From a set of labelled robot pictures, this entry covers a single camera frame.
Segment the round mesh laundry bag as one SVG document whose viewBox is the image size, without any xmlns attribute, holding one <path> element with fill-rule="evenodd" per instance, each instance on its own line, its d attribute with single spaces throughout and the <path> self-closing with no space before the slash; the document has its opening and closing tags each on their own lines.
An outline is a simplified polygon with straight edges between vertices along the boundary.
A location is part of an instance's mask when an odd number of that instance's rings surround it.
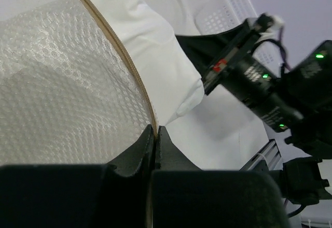
<svg viewBox="0 0 332 228">
<path fill-rule="evenodd" d="M 142 79 L 90 0 L 1 22 L 1 164 L 109 162 L 148 125 Z"/>
</svg>

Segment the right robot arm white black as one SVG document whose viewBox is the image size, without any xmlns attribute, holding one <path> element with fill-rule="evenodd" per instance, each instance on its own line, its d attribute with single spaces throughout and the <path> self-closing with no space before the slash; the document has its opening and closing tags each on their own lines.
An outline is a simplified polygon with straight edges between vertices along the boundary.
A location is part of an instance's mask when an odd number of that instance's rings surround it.
<svg viewBox="0 0 332 228">
<path fill-rule="evenodd" d="M 275 17 L 261 14 L 218 34 L 177 35 L 177 41 L 202 77 L 204 93 L 223 86 L 275 132 L 308 154 L 293 159 L 270 176 L 282 196 L 310 206 L 331 199 L 331 41 L 319 44 L 290 69 Z"/>
</svg>

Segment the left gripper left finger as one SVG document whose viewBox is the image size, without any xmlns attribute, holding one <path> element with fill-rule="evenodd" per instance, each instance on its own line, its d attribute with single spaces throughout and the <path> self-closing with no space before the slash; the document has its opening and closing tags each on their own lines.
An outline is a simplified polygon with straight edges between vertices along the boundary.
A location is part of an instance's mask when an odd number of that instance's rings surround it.
<svg viewBox="0 0 332 228">
<path fill-rule="evenodd" d="M 145 227 L 155 136 L 102 164 L 1 167 L 1 227 Z"/>
</svg>

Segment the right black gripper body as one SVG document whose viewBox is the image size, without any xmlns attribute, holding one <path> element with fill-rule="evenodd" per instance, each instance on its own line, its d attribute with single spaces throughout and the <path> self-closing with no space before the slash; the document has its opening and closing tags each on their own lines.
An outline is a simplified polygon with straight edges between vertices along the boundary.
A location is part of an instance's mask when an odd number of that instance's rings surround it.
<svg viewBox="0 0 332 228">
<path fill-rule="evenodd" d="M 249 23 L 251 31 L 240 46 L 233 48 L 204 70 L 203 85 L 206 95 L 220 84 L 250 109 L 256 108 L 269 97 L 276 76 L 253 56 L 262 36 L 255 30 L 255 22 Z"/>
</svg>

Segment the white bra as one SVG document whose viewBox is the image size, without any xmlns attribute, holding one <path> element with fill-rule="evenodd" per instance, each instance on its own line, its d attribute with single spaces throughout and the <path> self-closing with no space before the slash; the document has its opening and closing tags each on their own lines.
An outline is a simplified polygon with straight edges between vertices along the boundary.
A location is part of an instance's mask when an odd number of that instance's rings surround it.
<svg viewBox="0 0 332 228">
<path fill-rule="evenodd" d="M 184 116 L 203 99 L 201 76 L 173 28 L 144 0 L 91 0 L 128 51 L 160 125 Z"/>
</svg>

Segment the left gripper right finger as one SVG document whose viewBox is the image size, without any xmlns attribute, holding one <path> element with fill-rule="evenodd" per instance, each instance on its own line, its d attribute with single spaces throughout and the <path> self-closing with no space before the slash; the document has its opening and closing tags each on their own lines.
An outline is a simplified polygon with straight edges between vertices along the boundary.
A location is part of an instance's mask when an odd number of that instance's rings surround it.
<svg viewBox="0 0 332 228">
<path fill-rule="evenodd" d="M 161 126 L 150 184 L 153 227 L 289 227 L 267 173 L 201 170 Z"/>
</svg>

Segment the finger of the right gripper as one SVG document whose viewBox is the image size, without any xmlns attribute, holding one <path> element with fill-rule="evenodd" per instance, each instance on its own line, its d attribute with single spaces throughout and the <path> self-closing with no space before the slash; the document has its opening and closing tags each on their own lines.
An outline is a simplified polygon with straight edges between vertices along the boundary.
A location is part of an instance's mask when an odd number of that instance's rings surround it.
<svg viewBox="0 0 332 228">
<path fill-rule="evenodd" d="M 207 70 L 233 48 L 240 46 L 251 27 L 248 21 L 228 31 L 199 36 L 176 35 L 176 39 L 197 70 Z"/>
</svg>

